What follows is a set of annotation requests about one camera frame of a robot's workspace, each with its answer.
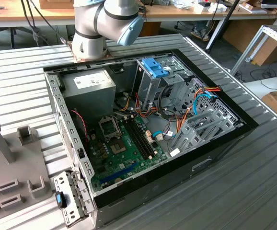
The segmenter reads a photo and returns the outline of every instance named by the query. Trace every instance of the blue drive bay latch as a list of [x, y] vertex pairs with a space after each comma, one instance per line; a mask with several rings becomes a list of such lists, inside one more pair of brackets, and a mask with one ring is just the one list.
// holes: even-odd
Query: blue drive bay latch
[[169, 75], [169, 72], [163, 70], [160, 63], [153, 58], [142, 59], [145, 67], [152, 73], [154, 78], [162, 78]]

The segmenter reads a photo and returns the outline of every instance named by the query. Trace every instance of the ram slot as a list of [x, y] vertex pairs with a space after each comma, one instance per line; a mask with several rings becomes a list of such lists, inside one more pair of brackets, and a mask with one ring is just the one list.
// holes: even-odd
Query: ram slot
[[146, 160], [149, 156], [153, 156], [154, 152], [150, 147], [149, 143], [140, 132], [137, 124], [131, 121], [124, 121], [124, 127], [126, 128], [127, 132], [129, 133], [130, 137], [132, 138], [134, 144], [138, 148], [139, 152], [142, 154], [143, 158]]

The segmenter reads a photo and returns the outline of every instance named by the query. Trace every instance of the green motherboard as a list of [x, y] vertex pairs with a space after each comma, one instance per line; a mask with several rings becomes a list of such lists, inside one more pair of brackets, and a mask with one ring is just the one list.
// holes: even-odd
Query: green motherboard
[[[89, 158], [95, 171], [92, 178], [95, 191], [100, 191], [167, 159], [160, 146], [147, 141], [147, 128], [140, 117], [129, 121], [116, 120], [116, 123], [121, 136], [107, 142], [100, 127], [92, 130]], [[152, 155], [148, 156], [146, 150], [152, 151]]]

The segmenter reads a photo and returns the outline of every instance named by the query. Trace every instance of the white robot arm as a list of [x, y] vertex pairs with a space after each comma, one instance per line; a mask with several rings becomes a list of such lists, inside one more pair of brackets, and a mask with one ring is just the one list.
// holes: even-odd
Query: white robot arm
[[139, 36], [144, 20], [135, 0], [75, 0], [76, 34], [72, 51], [78, 58], [106, 55], [105, 38], [129, 46]]

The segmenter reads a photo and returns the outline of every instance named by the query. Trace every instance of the blue cable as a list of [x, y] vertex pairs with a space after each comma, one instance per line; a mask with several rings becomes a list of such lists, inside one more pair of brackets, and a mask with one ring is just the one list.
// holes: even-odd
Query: blue cable
[[197, 115], [197, 110], [196, 110], [196, 104], [197, 104], [197, 101], [198, 101], [198, 98], [199, 97], [202, 97], [202, 96], [205, 96], [205, 97], [208, 97], [208, 98], [211, 98], [211, 96], [209, 94], [201, 94], [199, 95], [198, 97], [196, 97], [196, 99], [194, 100], [194, 103], [193, 103], [193, 110], [194, 110], [194, 114]]
[[159, 135], [159, 134], [163, 134], [163, 135], [167, 135], [167, 133], [163, 133], [163, 132], [160, 132], [160, 131], [158, 131], [158, 132], [155, 132], [152, 136], [155, 138], [157, 135]]

